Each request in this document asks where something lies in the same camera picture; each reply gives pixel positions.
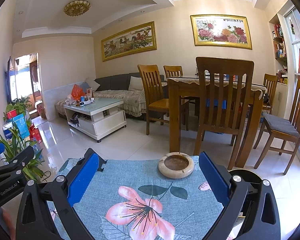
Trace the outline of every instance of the white cabinet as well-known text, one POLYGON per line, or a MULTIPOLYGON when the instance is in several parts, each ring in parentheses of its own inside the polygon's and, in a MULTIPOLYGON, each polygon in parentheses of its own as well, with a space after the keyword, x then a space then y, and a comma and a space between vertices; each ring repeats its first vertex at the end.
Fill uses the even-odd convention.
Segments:
POLYGON ((288 86, 286 84, 277 83, 277 88, 275 90, 274 102, 272 108, 272 114, 277 117, 284 117, 284 112, 286 110, 288 95, 288 86))

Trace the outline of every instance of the dining table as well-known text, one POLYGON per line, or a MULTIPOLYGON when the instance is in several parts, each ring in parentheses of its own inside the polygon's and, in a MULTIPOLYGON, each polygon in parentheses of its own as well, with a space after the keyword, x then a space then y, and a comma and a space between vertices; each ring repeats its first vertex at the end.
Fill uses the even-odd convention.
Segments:
MULTIPOLYGON (((169 115, 170 115, 170 132, 169 132, 169 151, 180 151, 180 139, 181 139, 181 122, 180 122, 180 106, 181 97, 200 97, 199 90, 199 77, 172 77, 167 78, 169 87, 169 115)), ((206 79, 206 85, 210 83, 209 79, 206 79)), ((249 117, 246 125, 246 129, 243 135, 243 139, 240 145, 240 149, 235 161, 235 166, 238 168, 244 168, 245 163, 249 157, 252 149, 254 139, 256 137, 260 117, 262 113, 263 98, 267 93, 267 89, 263 85, 252 84, 249 97, 249 117)))

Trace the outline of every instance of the white coffee table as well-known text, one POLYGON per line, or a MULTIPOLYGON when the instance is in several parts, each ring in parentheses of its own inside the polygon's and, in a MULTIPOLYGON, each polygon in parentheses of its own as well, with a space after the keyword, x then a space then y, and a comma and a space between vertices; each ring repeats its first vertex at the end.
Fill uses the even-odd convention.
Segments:
POLYGON ((95 98, 95 102, 83 107, 64 105, 68 124, 79 131, 89 135, 90 137, 101 142, 104 136, 126 127, 127 121, 125 112, 118 110, 118 106, 123 104, 121 99, 112 98, 95 98), (79 123, 70 122, 70 118, 74 113, 79 112, 85 114, 87 118, 80 117, 79 123))

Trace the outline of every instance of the stone ashtray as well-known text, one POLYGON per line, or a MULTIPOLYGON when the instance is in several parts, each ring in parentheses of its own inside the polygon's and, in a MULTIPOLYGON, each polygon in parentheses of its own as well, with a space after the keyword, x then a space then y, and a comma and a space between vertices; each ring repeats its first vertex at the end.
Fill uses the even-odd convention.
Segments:
POLYGON ((194 170, 194 161, 184 153, 174 152, 163 156, 158 164, 159 171, 171 179, 182 179, 194 170))

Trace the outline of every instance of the metal bolt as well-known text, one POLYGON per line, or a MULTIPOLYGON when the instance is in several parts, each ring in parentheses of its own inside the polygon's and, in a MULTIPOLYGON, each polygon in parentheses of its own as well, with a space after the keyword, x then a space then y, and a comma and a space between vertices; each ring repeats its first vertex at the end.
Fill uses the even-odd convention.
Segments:
POLYGON ((236 181, 236 182, 240 182, 241 181, 241 177, 238 176, 238 175, 234 175, 233 176, 233 180, 236 181))
POLYGON ((64 176, 58 176, 57 177, 57 182, 63 182, 65 180, 64 176))
POLYGON ((34 180, 33 179, 29 180, 27 184, 28 186, 32 186, 34 184, 34 180))
POLYGON ((269 180, 266 180, 266 179, 265 179, 265 180, 263 181, 263 185, 265 185, 265 186, 269 186, 269 185, 270 185, 270 182, 269 182, 269 180))

